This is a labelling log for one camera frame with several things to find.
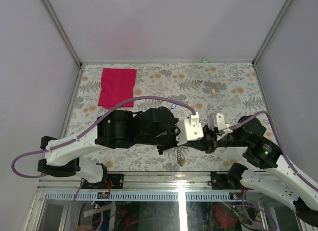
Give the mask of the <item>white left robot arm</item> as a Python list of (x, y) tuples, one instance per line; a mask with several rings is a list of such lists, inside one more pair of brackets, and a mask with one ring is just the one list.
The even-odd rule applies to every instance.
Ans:
[(41, 148), (46, 153), (37, 170), (53, 177), (77, 175), (101, 189), (109, 182), (106, 166), (94, 164), (84, 156), (105, 148), (129, 149), (136, 144), (155, 146), (159, 154), (179, 146), (208, 149), (198, 114), (179, 120), (166, 107), (136, 113), (114, 110), (105, 118), (99, 117), (92, 130), (73, 138), (44, 136)]

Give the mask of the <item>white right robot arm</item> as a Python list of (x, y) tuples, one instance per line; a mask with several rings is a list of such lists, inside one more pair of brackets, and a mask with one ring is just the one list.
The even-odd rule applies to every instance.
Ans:
[(245, 147), (243, 157), (256, 168), (279, 179), (263, 178), (245, 165), (235, 162), (217, 185), (251, 188), (289, 207), (311, 226), (318, 225), (318, 185), (287, 160), (282, 149), (264, 134), (266, 128), (252, 116), (243, 116), (235, 128), (225, 123), (221, 113), (209, 114), (204, 132), (208, 134), (207, 152), (223, 147)]

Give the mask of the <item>grey keyring with yellow handle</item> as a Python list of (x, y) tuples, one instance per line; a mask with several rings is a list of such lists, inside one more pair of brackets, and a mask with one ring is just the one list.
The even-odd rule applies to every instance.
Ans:
[(184, 166), (186, 164), (186, 159), (183, 153), (184, 149), (182, 147), (176, 147), (174, 151), (176, 152), (176, 159), (178, 165), (181, 167)]

